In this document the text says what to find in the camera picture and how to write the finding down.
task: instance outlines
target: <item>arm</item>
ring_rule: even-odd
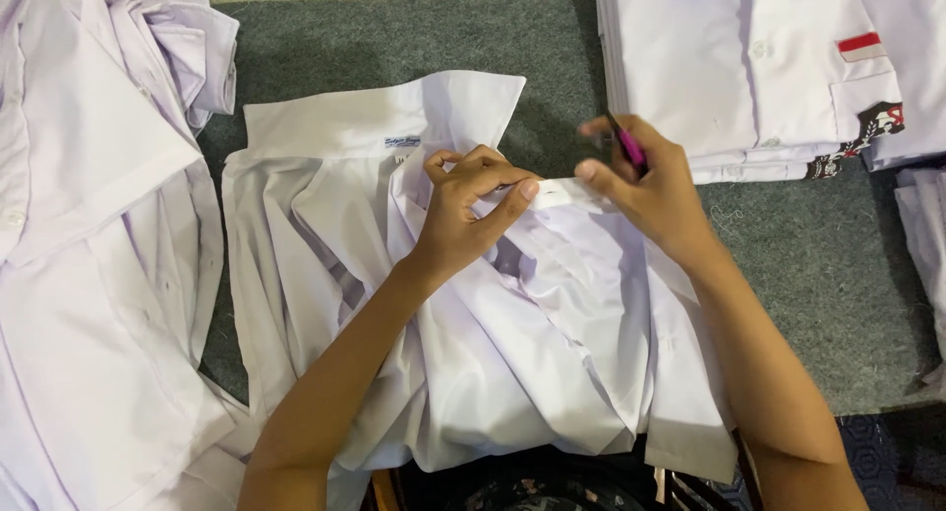
[[[446,172],[445,162],[456,166]],[[417,245],[266,422],[246,469],[237,511],[325,509],[328,469],[410,316],[495,244],[538,191],[535,175],[514,168],[485,146],[466,156],[439,151],[425,170],[434,188]],[[488,216],[477,219],[469,211],[479,196],[512,183],[518,187]]]
[[[610,167],[585,161],[575,174],[616,203],[690,276],[766,509],[866,510],[827,403],[716,239],[683,147],[638,117],[619,121],[646,153],[647,175],[638,177],[620,155]],[[581,128],[585,134],[604,130],[604,118]]]

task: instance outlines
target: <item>patch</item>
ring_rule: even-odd
[[[845,62],[856,62],[868,58],[886,57],[886,51],[878,33],[866,33],[837,42],[837,50]]]
[[[853,142],[841,143],[841,148],[832,154],[815,157],[808,165],[805,178],[828,178],[841,170],[842,158],[853,158],[878,136],[896,134],[905,128],[904,104],[881,101],[857,115],[861,120],[861,132]]]
[[[384,148],[393,147],[419,147],[420,136],[397,136],[395,138],[385,138]]]

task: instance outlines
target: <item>gray carpet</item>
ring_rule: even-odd
[[[242,23],[238,106],[390,86],[442,69],[517,74],[528,83],[503,153],[549,178],[571,175],[575,163],[596,154],[574,135],[606,106],[594,0],[217,8]],[[198,141],[219,181],[226,156],[246,146],[242,113],[214,117]],[[717,232],[837,414],[924,400],[917,375],[938,362],[892,188],[892,173],[869,176],[858,161],[824,180],[700,188]],[[203,372],[246,400],[227,273]]]

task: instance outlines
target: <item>left hand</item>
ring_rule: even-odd
[[[446,171],[443,164],[456,164]],[[496,244],[538,193],[538,176],[513,167],[503,155],[479,145],[466,156],[439,150],[424,162],[433,183],[431,205],[417,245],[408,255],[438,286]],[[515,184],[486,217],[473,203],[499,186]]]

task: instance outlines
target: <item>red and white flag patch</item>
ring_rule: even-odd
[[[886,51],[877,33],[866,33],[837,42],[837,50],[845,62],[856,62],[867,58],[886,57]]]

